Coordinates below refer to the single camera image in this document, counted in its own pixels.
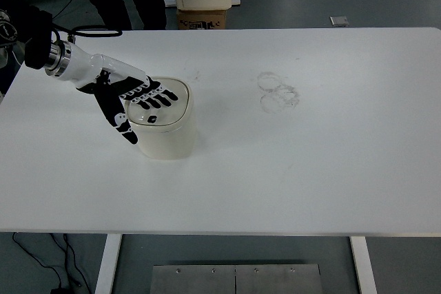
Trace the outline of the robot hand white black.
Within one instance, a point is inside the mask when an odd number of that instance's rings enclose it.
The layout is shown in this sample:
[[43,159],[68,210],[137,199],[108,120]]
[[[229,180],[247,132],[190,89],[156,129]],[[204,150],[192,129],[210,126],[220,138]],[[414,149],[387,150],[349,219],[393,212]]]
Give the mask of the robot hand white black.
[[60,74],[83,93],[94,95],[104,117],[125,139],[137,144],[123,101],[143,109],[170,107],[178,96],[144,71],[103,54],[89,54],[72,43],[69,63]]

